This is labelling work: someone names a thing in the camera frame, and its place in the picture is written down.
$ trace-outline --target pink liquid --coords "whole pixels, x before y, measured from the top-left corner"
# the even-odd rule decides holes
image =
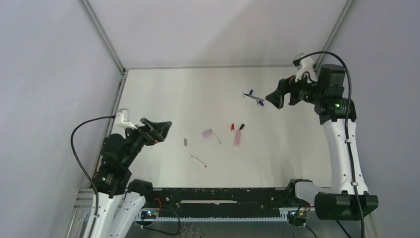
[[[238,130],[235,134],[235,141],[233,143],[233,149],[239,150],[240,144],[241,144],[241,130]]]

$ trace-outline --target thin stick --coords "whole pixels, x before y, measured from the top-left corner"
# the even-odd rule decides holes
[[[220,139],[219,139],[219,137],[216,135],[216,133],[213,131],[213,130],[210,130],[216,137],[217,137],[217,139],[219,140],[219,143],[221,144],[222,142],[220,141]]]
[[[198,160],[200,163],[202,163],[204,165],[204,168],[207,168],[207,165],[201,161],[199,158],[195,157],[194,155],[192,155],[191,157],[195,158],[196,160]]]

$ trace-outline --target white table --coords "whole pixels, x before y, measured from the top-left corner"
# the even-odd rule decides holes
[[[327,142],[313,105],[285,103],[278,110],[242,97],[253,89],[264,98],[295,73],[293,67],[130,70],[119,108],[130,109],[134,124],[140,118],[173,123],[165,142],[143,148],[131,179],[154,187],[285,187],[299,178],[330,186]],[[235,130],[245,124],[239,151],[233,150],[232,123]],[[222,144],[203,138],[209,129]],[[123,134],[116,127],[112,132]]]

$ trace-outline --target stick with red tip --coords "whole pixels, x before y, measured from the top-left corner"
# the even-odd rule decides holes
[[[202,163],[204,165],[204,168],[207,168],[207,165],[201,161],[199,158],[195,157],[194,155],[192,155],[191,157],[195,158],[198,162]]]

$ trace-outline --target bottle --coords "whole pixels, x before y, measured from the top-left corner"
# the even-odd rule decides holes
[[[239,145],[241,144],[241,130],[244,128],[244,124],[241,125],[239,130],[235,133],[235,141],[233,142],[233,149],[239,150]]]

